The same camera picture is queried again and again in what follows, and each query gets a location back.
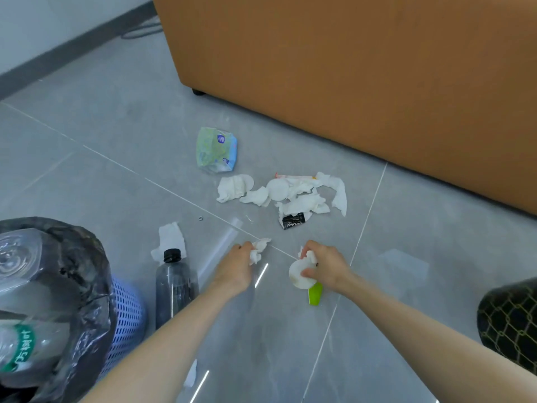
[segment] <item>gray baseboard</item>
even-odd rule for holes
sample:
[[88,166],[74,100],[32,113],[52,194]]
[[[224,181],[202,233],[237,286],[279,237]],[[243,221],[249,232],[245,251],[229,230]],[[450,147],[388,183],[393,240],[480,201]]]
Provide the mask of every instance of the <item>gray baseboard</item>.
[[150,1],[11,69],[0,75],[0,100],[156,15],[155,6]]

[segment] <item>brown leather panel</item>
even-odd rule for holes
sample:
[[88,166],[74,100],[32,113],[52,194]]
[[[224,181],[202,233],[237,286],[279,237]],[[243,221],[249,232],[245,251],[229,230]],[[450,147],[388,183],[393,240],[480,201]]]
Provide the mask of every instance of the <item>brown leather panel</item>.
[[183,84],[537,214],[537,0],[155,0]]

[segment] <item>blue plastic basket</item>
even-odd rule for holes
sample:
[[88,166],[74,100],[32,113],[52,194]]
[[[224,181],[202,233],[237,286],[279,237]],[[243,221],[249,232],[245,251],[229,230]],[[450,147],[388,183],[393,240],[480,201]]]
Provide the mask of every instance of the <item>blue plastic basket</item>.
[[138,291],[116,278],[112,281],[113,296],[116,299],[117,326],[98,380],[143,341],[147,326],[147,312]]

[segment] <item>black cable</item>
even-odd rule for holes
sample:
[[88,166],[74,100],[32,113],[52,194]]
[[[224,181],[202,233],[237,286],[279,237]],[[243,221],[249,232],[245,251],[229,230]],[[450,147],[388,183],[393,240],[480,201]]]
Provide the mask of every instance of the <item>black cable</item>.
[[[140,34],[129,35],[130,33],[133,33],[133,32],[136,33],[136,32],[141,31],[143,29],[155,28],[155,27],[159,27],[159,28],[154,29],[152,31],[142,32]],[[158,33],[161,33],[163,31],[164,30],[162,29],[162,25],[161,25],[160,22],[153,22],[151,24],[142,24],[142,25],[138,25],[136,27],[132,27],[131,29],[129,29],[129,30],[125,31],[124,33],[122,33],[120,36],[121,36],[122,40],[136,40],[138,38],[143,38],[144,36],[158,34]]]

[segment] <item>gray tile floor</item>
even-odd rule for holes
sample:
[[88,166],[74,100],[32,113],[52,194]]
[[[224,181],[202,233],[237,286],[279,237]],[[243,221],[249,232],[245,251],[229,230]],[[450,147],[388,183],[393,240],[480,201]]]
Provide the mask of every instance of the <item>gray tile floor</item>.
[[[232,131],[236,174],[340,176],[348,212],[283,231],[275,207],[218,203],[196,168],[201,126]],[[203,285],[234,242],[272,237],[257,287],[229,303],[198,354],[196,402],[435,399],[362,312],[321,305],[287,271],[309,238],[399,300],[478,339],[487,290],[537,273],[535,219],[180,84],[162,34],[113,40],[0,103],[0,218],[48,216],[103,242],[113,273],[154,310],[158,227],[177,221]],[[321,191],[328,202],[333,192]],[[154,326],[151,314],[150,328]],[[184,390],[189,402],[197,385]]]

